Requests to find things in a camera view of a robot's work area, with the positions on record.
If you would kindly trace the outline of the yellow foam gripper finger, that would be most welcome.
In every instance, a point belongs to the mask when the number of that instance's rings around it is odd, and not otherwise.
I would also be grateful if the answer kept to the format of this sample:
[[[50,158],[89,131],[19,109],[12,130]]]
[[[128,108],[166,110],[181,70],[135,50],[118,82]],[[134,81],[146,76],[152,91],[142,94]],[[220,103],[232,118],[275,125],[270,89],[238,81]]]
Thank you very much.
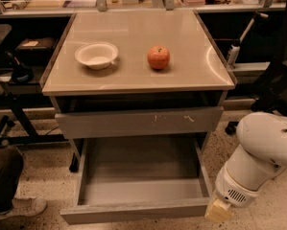
[[[233,213],[230,211],[230,204],[219,198],[212,198],[206,208],[204,217],[214,223],[230,220]]]

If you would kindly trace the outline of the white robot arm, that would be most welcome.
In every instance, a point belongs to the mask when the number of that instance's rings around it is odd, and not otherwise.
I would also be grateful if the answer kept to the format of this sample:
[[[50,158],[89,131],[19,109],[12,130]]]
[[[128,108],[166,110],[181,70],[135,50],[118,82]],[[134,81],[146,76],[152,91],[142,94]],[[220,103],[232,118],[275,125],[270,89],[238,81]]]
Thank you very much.
[[[220,169],[204,217],[218,223],[231,219],[234,208],[245,208],[263,185],[287,169],[287,117],[254,112],[236,128],[239,145]]]

